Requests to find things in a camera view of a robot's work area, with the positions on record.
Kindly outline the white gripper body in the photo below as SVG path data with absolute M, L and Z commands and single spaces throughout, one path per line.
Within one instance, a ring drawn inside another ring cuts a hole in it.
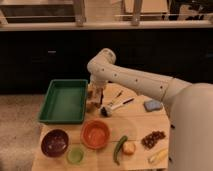
M 90 84 L 94 89 L 104 89 L 108 83 L 108 78 L 103 72 L 94 72 L 90 74 Z

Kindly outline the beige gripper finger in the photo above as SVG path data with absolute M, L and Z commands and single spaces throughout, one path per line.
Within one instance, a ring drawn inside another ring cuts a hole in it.
M 93 103 L 101 103 L 102 99 L 102 90 L 100 88 L 93 88 L 92 89 L 92 96 L 91 96 L 91 101 Z

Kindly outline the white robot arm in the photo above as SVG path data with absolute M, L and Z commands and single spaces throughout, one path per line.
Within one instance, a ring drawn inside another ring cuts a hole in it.
M 170 119 L 168 171 L 213 171 L 213 84 L 190 83 L 115 64 L 102 49 L 87 64 L 90 82 L 103 88 L 111 81 L 163 103 Z

